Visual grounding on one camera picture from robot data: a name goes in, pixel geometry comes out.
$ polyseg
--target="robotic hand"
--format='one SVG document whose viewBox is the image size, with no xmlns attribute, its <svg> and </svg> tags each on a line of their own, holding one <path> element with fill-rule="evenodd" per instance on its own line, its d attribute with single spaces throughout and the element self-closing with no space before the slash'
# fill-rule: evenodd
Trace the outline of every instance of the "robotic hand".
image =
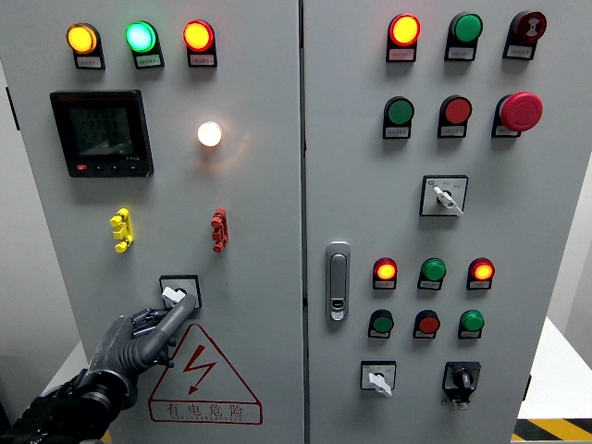
<svg viewBox="0 0 592 444">
<path fill-rule="evenodd" d="M 74 444 L 99 439 L 121 410 L 138 399 L 138 376 L 156 364 L 172 367 L 168 346 L 193 312 L 187 294 L 172 310 L 121 316 L 96 348 L 89 369 L 36 398 L 0 444 Z"/>
</svg>

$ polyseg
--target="white indicator light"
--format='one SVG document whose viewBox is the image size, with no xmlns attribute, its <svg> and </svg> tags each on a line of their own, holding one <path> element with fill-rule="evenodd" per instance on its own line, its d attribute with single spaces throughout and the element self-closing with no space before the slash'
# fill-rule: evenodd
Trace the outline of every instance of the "white indicator light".
<svg viewBox="0 0 592 444">
<path fill-rule="evenodd" d="M 205 122 L 197 129 L 197 140 L 205 146 L 216 146 L 222 139 L 222 129 L 215 122 Z"/>
</svg>

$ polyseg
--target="emergency stop button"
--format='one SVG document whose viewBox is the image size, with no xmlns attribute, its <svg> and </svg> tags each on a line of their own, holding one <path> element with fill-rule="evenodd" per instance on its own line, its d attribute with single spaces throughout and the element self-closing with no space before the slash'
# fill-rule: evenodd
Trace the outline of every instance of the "emergency stop button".
<svg viewBox="0 0 592 444">
<path fill-rule="evenodd" d="M 531 130 L 543 116 L 543 102 L 528 91 L 503 97 L 496 108 L 492 137 L 520 137 Z"/>
</svg>

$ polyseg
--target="lightning bolt symbol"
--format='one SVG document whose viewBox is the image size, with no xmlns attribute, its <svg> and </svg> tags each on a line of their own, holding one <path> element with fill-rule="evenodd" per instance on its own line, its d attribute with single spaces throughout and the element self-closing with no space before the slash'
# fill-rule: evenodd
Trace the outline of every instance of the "lightning bolt symbol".
<svg viewBox="0 0 592 444">
<path fill-rule="evenodd" d="M 205 350 L 205 347 L 203 345 L 200 345 L 195 350 L 195 353 L 193 354 L 193 356 L 187 362 L 187 365 L 185 365 L 185 368 L 183 369 L 183 373 L 192 372 L 193 370 L 199 370 L 200 368 L 206 369 L 205 372 L 203 372 L 202 377 L 200 377 L 200 380 L 197 381 L 197 383 L 195 383 L 194 386 L 189 387 L 188 396 L 191 395 L 192 393 L 195 393 L 198 390 L 197 386 L 200 385 L 200 382 L 202 382 L 204 380 L 204 378 L 207 376 L 207 374 L 212 371 L 212 369 L 214 368 L 214 365 L 216 365 L 216 363 L 209 363 L 209 364 L 198 365 L 196 367 L 192 366 L 195 363 L 195 361 L 197 361 L 197 358 L 199 358 L 201 356 L 201 354 L 204 352 L 204 350 Z"/>
</svg>

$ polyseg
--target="warning label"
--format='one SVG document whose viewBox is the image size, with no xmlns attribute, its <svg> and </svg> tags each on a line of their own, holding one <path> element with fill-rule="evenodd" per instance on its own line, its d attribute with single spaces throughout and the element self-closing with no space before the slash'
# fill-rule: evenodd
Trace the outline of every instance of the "warning label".
<svg viewBox="0 0 592 444">
<path fill-rule="evenodd" d="M 261 402 L 202 326 L 187 328 L 172 358 L 148 400 L 154 422 L 263 423 Z"/>
</svg>

